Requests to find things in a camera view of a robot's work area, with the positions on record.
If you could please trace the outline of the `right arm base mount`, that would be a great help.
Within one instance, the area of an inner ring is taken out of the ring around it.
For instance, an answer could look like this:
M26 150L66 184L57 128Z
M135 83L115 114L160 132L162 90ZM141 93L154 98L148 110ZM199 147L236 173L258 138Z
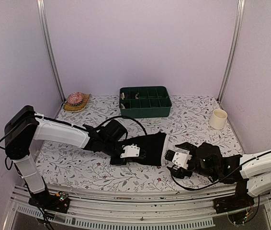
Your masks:
M213 208L217 214L234 211L241 208L253 206L254 198L247 193L235 193L213 200Z

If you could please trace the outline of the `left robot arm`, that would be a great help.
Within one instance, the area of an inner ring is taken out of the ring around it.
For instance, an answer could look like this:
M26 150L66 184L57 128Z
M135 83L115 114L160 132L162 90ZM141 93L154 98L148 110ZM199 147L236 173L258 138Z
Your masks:
M43 208L53 204L47 185L30 154L33 141L67 144L83 150L102 152L114 159L139 160L146 156L142 147L120 142L126 128L111 117L96 127L77 126L36 113L30 105L23 107L4 128L0 149L19 170L29 192Z

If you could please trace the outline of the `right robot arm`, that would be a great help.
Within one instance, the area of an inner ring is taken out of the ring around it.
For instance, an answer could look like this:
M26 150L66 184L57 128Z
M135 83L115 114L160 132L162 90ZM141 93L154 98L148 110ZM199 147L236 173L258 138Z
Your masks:
M207 177L210 185L241 185L242 190L230 198L234 209L246 204L248 196L257 197L271 190L271 150L224 157L218 146L206 142L198 147L189 142L177 147L187 153L170 149L165 153L165 159L173 163L168 168L172 179L183 179L197 173Z

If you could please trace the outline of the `green divided storage box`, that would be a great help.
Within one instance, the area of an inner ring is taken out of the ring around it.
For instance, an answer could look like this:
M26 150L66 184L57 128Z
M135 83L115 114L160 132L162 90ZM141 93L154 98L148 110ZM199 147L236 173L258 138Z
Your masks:
M139 99L130 98L130 92L139 92ZM168 117L172 103L164 86L123 87L119 90L121 115L131 118Z

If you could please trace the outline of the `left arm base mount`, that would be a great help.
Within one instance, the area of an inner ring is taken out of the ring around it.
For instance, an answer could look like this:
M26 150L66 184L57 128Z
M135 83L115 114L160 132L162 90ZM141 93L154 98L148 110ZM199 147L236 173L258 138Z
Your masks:
M68 193L57 192L50 194L48 191L43 191L37 194L30 193L29 204L54 212L66 214L69 209L70 199Z

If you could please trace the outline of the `black white-banded underwear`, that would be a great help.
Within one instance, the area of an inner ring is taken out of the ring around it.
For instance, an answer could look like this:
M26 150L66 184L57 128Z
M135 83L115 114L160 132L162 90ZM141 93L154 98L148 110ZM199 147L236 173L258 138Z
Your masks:
M162 166L162 155L167 148L169 136L166 133L138 136L119 141L122 146L137 145L140 148L139 157L128 157L128 162L136 162L141 165Z

